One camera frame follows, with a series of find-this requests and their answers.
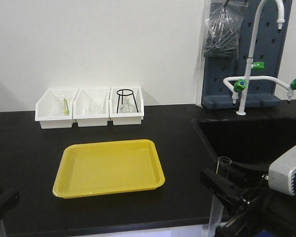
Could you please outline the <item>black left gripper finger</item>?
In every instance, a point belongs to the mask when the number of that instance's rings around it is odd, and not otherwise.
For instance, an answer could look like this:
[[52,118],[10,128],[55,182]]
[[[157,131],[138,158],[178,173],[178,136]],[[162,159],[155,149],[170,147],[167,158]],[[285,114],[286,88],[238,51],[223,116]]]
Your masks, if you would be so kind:
[[0,220],[19,203],[19,192],[10,189],[0,195]]

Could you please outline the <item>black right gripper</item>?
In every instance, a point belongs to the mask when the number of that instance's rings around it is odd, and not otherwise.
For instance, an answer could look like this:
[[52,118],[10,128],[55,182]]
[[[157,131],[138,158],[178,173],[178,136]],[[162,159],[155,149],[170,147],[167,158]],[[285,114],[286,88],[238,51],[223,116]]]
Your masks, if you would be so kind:
[[230,180],[236,185],[258,185],[242,189],[209,168],[200,172],[200,183],[222,203],[229,221],[216,227],[218,237],[254,237],[268,232],[273,237],[296,237],[296,194],[286,195],[266,186],[268,166],[233,161]]

